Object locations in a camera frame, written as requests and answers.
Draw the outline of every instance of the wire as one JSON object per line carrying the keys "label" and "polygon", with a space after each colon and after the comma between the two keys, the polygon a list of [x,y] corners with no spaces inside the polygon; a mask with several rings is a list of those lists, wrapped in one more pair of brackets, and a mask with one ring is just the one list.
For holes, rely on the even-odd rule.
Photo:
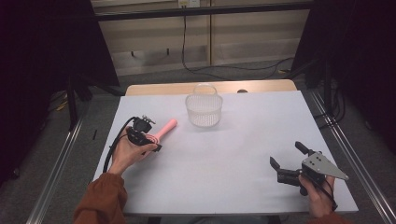
{"label": "wire", "polygon": [[124,125],[123,125],[122,128],[120,129],[119,134],[117,134],[117,137],[114,139],[113,144],[110,146],[110,149],[108,150],[107,156],[106,156],[106,159],[105,159],[105,164],[104,164],[104,166],[103,166],[103,173],[106,173],[106,172],[107,172],[108,163],[110,162],[110,158],[111,158],[111,156],[113,155],[114,150],[116,149],[117,143],[120,141],[120,139],[121,139],[123,136],[125,136],[125,135],[121,136],[123,130],[124,130],[125,127],[128,125],[128,123],[131,122],[131,120],[133,120],[133,119],[136,119],[136,117],[132,117],[132,118],[128,119],[128,120],[124,123]]}
{"label": "wire", "polygon": [[262,79],[267,79],[269,77],[272,77],[275,73],[276,73],[276,69],[277,67],[288,60],[292,60],[294,59],[293,57],[289,57],[283,60],[280,60],[279,62],[267,66],[267,67],[261,67],[261,68],[244,68],[244,67],[238,67],[238,66],[231,66],[231,65],[213,65],[213,66],[206,66],[206,67],[202,67],[202,68],[197,68],[197,69],[190,69],[189,67],[187,67],[186,62],[185,62],[185,46],[186,46],[186,30],[187,30],[187,22],[186,22],[186,16],[183,17],[184,19],[184,32],[183,32],[183,47],[182,47],[182,51],[181,51],[181,62],[183,64],[183,67],[188,70],[189,72],[193,73],[193,74],[197,74],[197,75],[206,75],[206,76],[211,76],[211,77],[216,77],[216,78],[220,78],[220,79],[224,79],[224,80],[229,80],[232,81],[232,79],[229,79],[227,77],[219,77],[213,74],[209,74],[209,73],[201,73],[200,71],[208,69],[208,68],[232,68],[232,69],[240,69],[240,70],[248,70],[248,71],[260,71],[260,70],[265,70],[265,69],[270,69],[270,68],[275,68],[274,71],[272,72],[271,75],[269,75],[268,77],[264,77]]}
{"label": "wire", "polygon": [[341,90],[339,87],[337,87],[335,94],[333,96],[332,110],[335,110],[335,109],[337,109],[337,113],[333,116],[333,119],[331,119],[328,123],[319,126],[318,127],[319,129],[323,129],[325,127],[330,127],[330,126],[340,123],[346,115],[346,112],[347,112],[346,100],[345,100],[344,94],[341,93]]}
{"label": "wire", "polygon": [[330,183],[325,179],[325,182],[329,185],[330,190],[331,190],[331,194],[329,192],[327,192],[326,189],[324,189],[320,184],[318,184],[311,176],[309,175],[304,175],[304,177],[306,177],[307,179],[309,179],[311,181],[311,183],[313,185],[315,185],[315,187],[317,189],[320,189],[320,191],[322,191],[331,201],[332,201],[332,210],[335,211],[335,209],[338,207],[337,203],[335,202],[334,199],[334,192],[332,191],[332,186],[330,185]]}

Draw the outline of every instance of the person's arm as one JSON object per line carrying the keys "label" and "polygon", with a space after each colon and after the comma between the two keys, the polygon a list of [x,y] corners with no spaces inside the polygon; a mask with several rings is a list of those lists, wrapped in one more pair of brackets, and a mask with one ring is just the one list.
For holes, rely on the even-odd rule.
{"label": "person's arm", "polygon": [[93,181],[74,213],[74,223],[125,223],[127,193],[120,175],[102,174]]}
{"label": "person's arm", "polygon": [[[321,190],[316,189],[311,181],[299,176],[300,183],[306,188],[309,198],[309,214],[314,219],[307,224],[351,224],[350,221],[340,217],[332,210],[332,200],[330,200]],[[323,188],[332,194],[334,190],[334,177],[327,176],[328,183],[323,184]]]}
{"label": "person's arm", "polygon": [[157,146],[149,144],[136,146],[125,136],[124,130],[112,155],[112,163],[107,173],[93,181],[75,210],[74,223],[125,223],[122,210],[127,200],[123,187],[122,173]]}

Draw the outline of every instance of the power cable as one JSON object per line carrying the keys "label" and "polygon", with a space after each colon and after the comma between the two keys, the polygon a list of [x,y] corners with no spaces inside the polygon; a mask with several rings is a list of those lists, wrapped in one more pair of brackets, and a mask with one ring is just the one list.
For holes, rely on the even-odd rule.
{"label": "power cable", "polygon": [[184,32],[183,32],[183,47],[182,47],[182,51],[181,51],[181,62],[183,64],[183,67],[187,71],[189,71],[189,72],[191,72],[193,74],[206,75],[206,76],[211,76],[211,77],[216,77],[216,78],[232,81],[231,79],[229,79],[227,77],[219,77],[219,76],[216,76],[216,75],[213,75],[213,74],[209,74],[209,73],[202,73],[200,71],[208,69],[208,68],[232,68],[232,69],[240,69],[240,70],[248,70],[248,71],[259,71],[259,70],[265,70],[265,69],[270,69],[270,68],[274,67],[275,69],[272,72],[272,74],[270,74],[268,77],[262,78],[262,79],[267,79],[269,77],[272,77],[276,73],[276,69],[281,63],[283,63],[285,61],[288,61],[288,60],[294,59],[293,57],[289,57],[289,58],[280,60],[279,62],[277,62],[277,63],[275,63],[273,65],[270,65],[270,66],[267,66],[267,67],[261,67],[261,68],[244,68],[244,67],[231,66],[231,65],[213,65],[213,66],[206,66],[206,67],[197,68],[197,69],[190,69],[189,67],[187,67],[186,62],[185,62],[185,46],[186,46],[186,31],[187,31],[186,18],[187,18],[186,16],[183,17],[183,19],[184,19]]}

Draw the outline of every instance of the wall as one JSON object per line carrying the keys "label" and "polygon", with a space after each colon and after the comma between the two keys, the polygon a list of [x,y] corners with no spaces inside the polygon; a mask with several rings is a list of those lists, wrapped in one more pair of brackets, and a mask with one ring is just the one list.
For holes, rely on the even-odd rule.
{"label": "wall", "polygon": [[[106,7],[98,7],[95,1],[92,4],[97,13],[178,7],[175,0],[153,1],[157,2]],[[299,1],[202,0],[201,7],[209,7],[210,4],[220,7],[284,2]],[[188,17],[185,45],[186,48],[204,47],[207,64],[283,59],[293,56],[297,50],[307,14],[308,10],[296,10]],[[181,49],[183,44],[184,21],[180,17],[101,21],[100,26],[108,49],[113,54],[138,50]],[[257,48],[262,50],[252,52],[252,49]]]}

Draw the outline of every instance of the white tabletop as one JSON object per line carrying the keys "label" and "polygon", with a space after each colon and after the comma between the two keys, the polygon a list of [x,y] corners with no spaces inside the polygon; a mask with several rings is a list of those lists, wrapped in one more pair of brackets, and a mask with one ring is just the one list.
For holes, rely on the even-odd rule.
{"label": "white tabletop", "polygon": [[[295,141],[333,157],[299,91],[223,93],[222,117],[202,129],[188,121],[187,95],[125,96],[120,100],[94,179],[102,173],[110,146],[123,123],[147,115],[158,132],[169,120],[178,125],[158,153],[151,153],[124,174],[126,214],[247,215],[308,211],[299,188],[276,182],[270,156],[284,169],[301,168],[306,158]],[[335,182],[338,212],[358,211],[344,180]]]}

